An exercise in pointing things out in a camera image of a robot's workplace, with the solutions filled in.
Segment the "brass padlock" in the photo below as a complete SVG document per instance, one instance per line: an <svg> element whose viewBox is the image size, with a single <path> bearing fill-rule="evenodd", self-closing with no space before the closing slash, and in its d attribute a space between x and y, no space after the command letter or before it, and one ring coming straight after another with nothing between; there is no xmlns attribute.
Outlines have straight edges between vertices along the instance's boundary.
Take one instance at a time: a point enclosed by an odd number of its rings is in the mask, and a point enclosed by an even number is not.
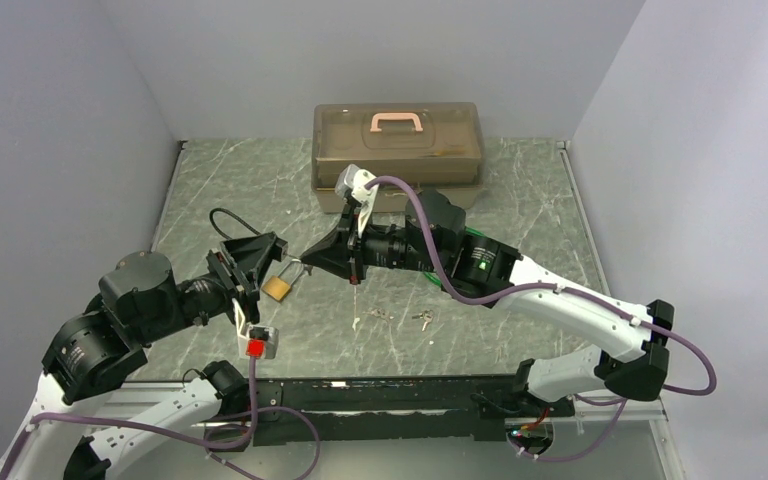
<svg viewBox="0 0 768 480"><path fill-rule="evenodd" d="M307 268L301 261L290 260L262 285L261 292L272 300L281 303L306 273Z"/></svg>

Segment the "black cable lock loop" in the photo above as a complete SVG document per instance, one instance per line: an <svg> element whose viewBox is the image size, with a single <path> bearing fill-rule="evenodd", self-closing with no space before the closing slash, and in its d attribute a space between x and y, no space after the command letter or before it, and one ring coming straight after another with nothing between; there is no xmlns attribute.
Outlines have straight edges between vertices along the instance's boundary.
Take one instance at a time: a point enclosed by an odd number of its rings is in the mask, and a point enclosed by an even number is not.
<svg viewBox="0 0 768 480"><path fill-rule="evenodd" d="M208 212L208 222L213 231L223 240L256 237L262 231L255 228L236 212L224 208L215 207Z"/></svg>

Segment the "green cable lock loop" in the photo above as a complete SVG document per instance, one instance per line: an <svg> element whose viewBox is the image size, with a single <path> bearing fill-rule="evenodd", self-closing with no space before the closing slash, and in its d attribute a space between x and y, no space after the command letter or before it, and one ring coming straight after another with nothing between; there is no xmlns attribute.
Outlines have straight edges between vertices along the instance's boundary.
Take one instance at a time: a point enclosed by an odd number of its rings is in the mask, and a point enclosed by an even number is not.
<svg viewBox="0 0 768 480"><path fill-rule="evenodd" d="M476 230L476 229L474 229L474 228L471 228L471 227L467 227L467 228L465 229L465 232L466 232L468 235L473 235L473 236L480 236L480 237L485 237L485 234L484 234L484 233L482 233L481 231L479 231L479 230ZM424 275L424 277L425 277L425 278L426 278L426 279L427 279L429 282L431 282L431 283L432 283L433 285L435 285L436 287L442 287L442 282L441 282L440 278L439 278L439 277L438 277L438 276L437 276L435 273L433 273L433 272L424 272L424 273L423 273L423 275Z"/></svg>

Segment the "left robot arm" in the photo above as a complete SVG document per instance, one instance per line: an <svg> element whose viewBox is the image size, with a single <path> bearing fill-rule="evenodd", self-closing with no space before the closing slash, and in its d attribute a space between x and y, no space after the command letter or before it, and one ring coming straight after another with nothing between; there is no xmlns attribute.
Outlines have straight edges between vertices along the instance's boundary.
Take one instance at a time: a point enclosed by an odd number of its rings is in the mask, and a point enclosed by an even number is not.
<svg viewBox="0 0 768 480"><path fill-rule="evenodd" d="M113 479L164 441L186 440L194 423L239 417L256 387L226 361L210 363L131 421L99 410L147 363L156 341L219 315L239 328L256 326L265 274L286 254L286 242L271 232L227 239L207 254L206 274L181 282L161 253L122 258L46 349L34 397L0 457L0 479Z"/></svg>

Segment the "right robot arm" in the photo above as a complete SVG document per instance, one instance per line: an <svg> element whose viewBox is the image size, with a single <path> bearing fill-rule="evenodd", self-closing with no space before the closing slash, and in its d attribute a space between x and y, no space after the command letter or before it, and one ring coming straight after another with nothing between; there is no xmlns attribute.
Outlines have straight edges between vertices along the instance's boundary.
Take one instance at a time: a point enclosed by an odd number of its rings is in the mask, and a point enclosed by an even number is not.
<svg viewBox="0 0 768 480"><path fill-rule="evenodd" d="M466 212L442 193L419 193L404 224L360 224L358 201L347 199L335 227L301 256L304 264L360 284L368 268L433 269L419 216L428 220L434 246L457 293L488 309L521 313L584 338L589 347L552 359L522 361L511 401L534 415L567 396L606 389L636 401L657 399L665 385L670 353L666 331L674 309L661 300L635 305L566 280L517 249L467 231Z"/></svg>

